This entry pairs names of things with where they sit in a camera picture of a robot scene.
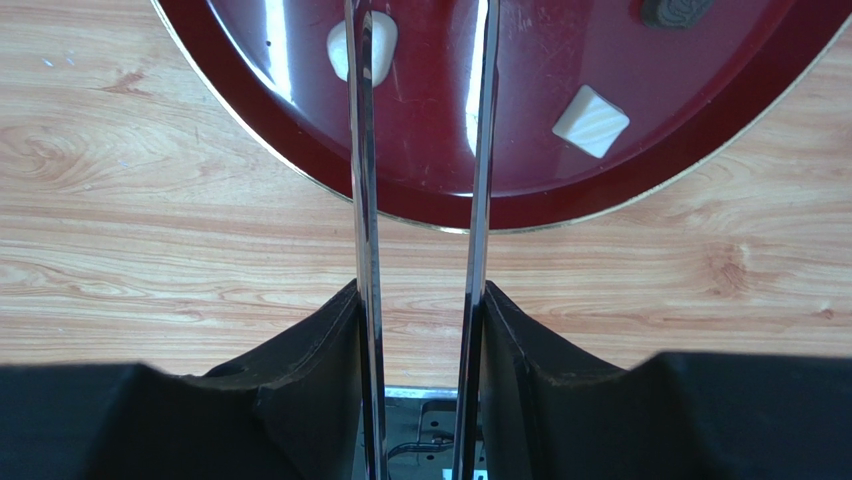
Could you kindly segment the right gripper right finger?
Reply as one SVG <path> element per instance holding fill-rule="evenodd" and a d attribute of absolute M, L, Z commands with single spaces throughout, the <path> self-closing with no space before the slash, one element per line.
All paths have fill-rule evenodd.
<path fill-rule="evenodd" d="M 493 479 L 847 479 L 847 358 L 664 351 L 610 364 L 485 292 Z"/>

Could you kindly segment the metal tongs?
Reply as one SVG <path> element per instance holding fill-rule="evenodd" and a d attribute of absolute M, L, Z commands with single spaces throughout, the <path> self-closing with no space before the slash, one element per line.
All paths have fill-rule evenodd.
<path fill-rule="evenodd" d="M 472 188 L 471 222 L 466 272 L 461 357 L 453 439 L 451 474 L 473 479 L 476 469 L 480 364 L 483 347 L 487 248 L 493 144 L 498 97 L 501 4 L 482 1 L 478 13 L 483 32 L 475 39 L 480 50 L 477 140 Z M 348 61 L 349 123 L 351 133 L 352 201 L 355 211 L 357 292 L 363 339 L 363 426 L 366 476 L 390 476 L 386 435 L 385 380 L 381 317 L 378 238 L 376 141 L 373 95 L 372 43 L 374 22 L 369 1 L 344 4 Z"/>

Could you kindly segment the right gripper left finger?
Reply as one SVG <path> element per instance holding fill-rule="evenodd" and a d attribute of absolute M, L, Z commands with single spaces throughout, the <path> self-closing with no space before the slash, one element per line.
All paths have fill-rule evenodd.
<path fill-rule="evenodd" d="M 202 376 L 144 363 L 5 365 L 5 479 L 348 479 L 357 290 Z"/>

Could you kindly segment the red round plate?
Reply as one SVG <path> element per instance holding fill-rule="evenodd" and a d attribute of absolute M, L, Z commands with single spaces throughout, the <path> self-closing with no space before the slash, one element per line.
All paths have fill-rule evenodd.
<path fill-rule="evenodd" d="M 398 43 L 374 89 L 379 211 L 468 227 L 482 1 L 376 1 Z M 690 29 L 643 24 L 643 1 L 504 1 L 491 226 L 593 218 L 709 160 L 769 110 L 851 22 L 847 1 L 715 1 Z M 340 1 L 158 1 L 211 93 L 279 161 L 351 195 L 348 86 L 327 56 Z M 630 125 L 602 159 L 552 127 L 582 85 Z"/>

